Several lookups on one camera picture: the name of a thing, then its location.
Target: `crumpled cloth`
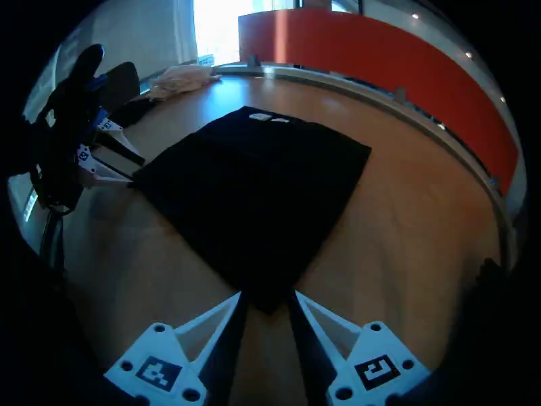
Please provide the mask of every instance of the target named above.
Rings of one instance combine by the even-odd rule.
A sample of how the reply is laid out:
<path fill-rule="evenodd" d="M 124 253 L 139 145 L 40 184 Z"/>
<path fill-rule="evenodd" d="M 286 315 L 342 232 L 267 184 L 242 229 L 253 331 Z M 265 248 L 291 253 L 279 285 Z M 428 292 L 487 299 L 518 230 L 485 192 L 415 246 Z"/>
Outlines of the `crumpled cloth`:
<path fill-rule="evenodd" d="M 167 100 L 179 93 L 201 89 L 212 81 L 219 81 L 221 77 L 212 75 L 210 66 L 171 66 L 159 78 L 150 80 L 148 97 Z"/>

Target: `window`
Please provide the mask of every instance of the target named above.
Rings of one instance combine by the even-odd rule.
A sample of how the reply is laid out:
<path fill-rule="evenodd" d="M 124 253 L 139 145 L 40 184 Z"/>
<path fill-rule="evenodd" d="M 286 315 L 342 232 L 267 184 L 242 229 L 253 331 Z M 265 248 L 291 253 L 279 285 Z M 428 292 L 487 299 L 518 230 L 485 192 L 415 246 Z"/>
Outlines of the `window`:
<path fill-rule="evenodd" d="M 238 18 L 293 8 L 293 0 L 193 0 L 199 63 L 215 66 L 239 61 Z"/>
<path fill-rule="evenodd" d="M 348 13 L 349 12 L 341 4 L 339 4 L 336 1 L 331 2 L 331 10 L 333 10 L 334 12 L 339 12 L 339 13 Z"/>

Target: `wooden table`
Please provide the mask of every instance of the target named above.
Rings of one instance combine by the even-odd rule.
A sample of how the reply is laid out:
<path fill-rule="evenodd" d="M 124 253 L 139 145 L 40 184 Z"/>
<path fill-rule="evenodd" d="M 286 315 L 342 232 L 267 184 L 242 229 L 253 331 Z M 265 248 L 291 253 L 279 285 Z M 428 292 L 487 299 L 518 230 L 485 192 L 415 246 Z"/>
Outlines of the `wooden table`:
<path fill-rule="evenodd" d="M 386 323 L 430 369 L 482 260 L 497 261 L 489 197 L 449 153 L 373 106 L 329 90 L 224 77 L 170 100 L 125 131 L 149 161 L 242 106 L 319 122 L 372 147 L 345 213 L 297 289 L 359 325 Z M 109 151 L 99 156 L 127 171 Z M 65 233 L 67 278 L 107 369 L 152 322 L 185 323 L 235 291 L 137 191 L 86 191 Z M 250 308 L 232 405 L 306 404 L 287 308 Z"/>

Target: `orange wall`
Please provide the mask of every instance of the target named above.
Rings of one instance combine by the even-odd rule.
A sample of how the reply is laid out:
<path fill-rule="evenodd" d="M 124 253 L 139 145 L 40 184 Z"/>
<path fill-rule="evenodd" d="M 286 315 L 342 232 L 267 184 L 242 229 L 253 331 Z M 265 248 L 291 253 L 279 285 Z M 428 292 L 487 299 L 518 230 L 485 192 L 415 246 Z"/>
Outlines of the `orange wall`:
<path fill-rule="evenodd" d="M 441 120 L 500 178 L 505 194 L 518 151 L 481 87 L 432 45 L 384 22 L 325 9 L 295 9 L 239 17 L 241 61 L 299 64 L 362 79 Z"/>

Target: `black towel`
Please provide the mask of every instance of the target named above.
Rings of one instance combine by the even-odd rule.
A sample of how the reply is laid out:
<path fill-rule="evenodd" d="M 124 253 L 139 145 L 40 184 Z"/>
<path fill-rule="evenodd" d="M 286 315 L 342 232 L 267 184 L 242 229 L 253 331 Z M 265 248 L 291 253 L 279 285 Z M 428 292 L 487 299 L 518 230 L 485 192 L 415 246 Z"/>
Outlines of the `black towel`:
<path fill-rule="evenodd" d="M 134 181 L 216 272 L 271 313 L 329 235 L 370 152 L 323 125 L 242 107 L 169 147 Z"/>

